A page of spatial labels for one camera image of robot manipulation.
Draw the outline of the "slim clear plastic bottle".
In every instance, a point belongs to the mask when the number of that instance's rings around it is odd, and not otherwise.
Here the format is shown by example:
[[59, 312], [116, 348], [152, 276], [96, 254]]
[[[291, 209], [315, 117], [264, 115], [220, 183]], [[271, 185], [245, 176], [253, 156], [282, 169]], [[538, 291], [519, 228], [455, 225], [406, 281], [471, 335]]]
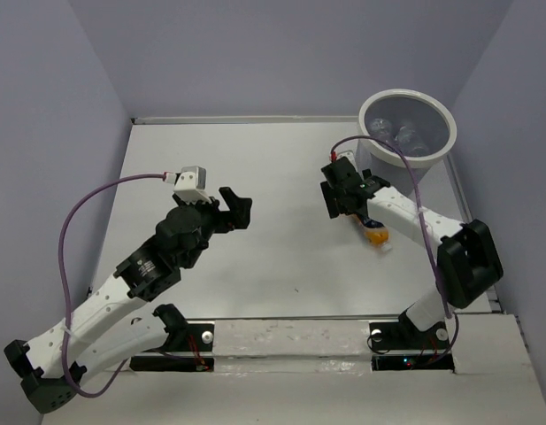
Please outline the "slim clear plastic bottle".
[[393, 124], [390, 120], [374, 118], [366, 123], [366, 129], [370, 136], [379, 140], [392, 140], [394, 137]]

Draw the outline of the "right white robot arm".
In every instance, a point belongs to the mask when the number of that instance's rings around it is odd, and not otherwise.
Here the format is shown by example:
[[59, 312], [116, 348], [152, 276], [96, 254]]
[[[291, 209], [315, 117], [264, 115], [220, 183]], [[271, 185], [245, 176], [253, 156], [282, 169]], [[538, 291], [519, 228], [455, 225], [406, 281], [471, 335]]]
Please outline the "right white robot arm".
[[393, 334], [405, 346], [424, 342], [448, 313], [467, 308], [504, 276], [489, 227], [474, 219], [464, 223], [417, 205], [389, 182], [347, 158], [321, 169], [320, 184], [329, 216], [353, 215], [388, 225], [427, 250], [438, 282], [404, 310]]

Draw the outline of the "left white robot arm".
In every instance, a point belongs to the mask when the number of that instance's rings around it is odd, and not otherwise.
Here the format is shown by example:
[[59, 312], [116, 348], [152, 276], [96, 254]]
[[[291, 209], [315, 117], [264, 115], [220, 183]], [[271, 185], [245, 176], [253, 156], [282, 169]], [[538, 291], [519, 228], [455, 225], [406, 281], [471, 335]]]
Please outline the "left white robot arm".
[[93, 295], [40, 336], [4, 348], [37, 412], [58, 410], [95, 373], [137, 352], [194, 343], [188, 322], [172, 304], [159, 305], [138, 321], [132, 315], [178, 283], [181, 270], [195, 265], [213, 235], [249, 226], [251, 198], [238, 197], [229, 187], [219, 193], [225, 211], [213, 197], [189, 203], [174, 194], [177, 205], [154, 235], [117, 265]]

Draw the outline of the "orange juice bottle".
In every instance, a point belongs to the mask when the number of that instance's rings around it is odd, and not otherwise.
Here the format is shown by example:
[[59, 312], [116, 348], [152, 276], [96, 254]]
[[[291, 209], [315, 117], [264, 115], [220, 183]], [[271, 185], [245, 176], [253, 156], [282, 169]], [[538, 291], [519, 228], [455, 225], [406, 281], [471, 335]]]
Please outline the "orange juice bottle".
[[363, 215], [355, 214], [353, 218], [358, 224], [360, 233], [373, 248], [383, 253], [389, 252], [392, 249], [389, 241], [389, 231], [382, 223], [371, 220]]

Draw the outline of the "blue label water bottle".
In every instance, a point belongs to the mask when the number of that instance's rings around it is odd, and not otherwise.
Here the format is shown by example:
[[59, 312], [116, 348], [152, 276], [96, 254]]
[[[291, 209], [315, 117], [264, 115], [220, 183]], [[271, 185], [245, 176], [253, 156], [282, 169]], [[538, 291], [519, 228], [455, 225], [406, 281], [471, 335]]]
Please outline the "blue label water bottle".
[[402, 126], [395, 137], [396, 146], [409, 157], [425, 157], [429, 154], [427, 144], [422, 140], [419, 133], [412, 127]]

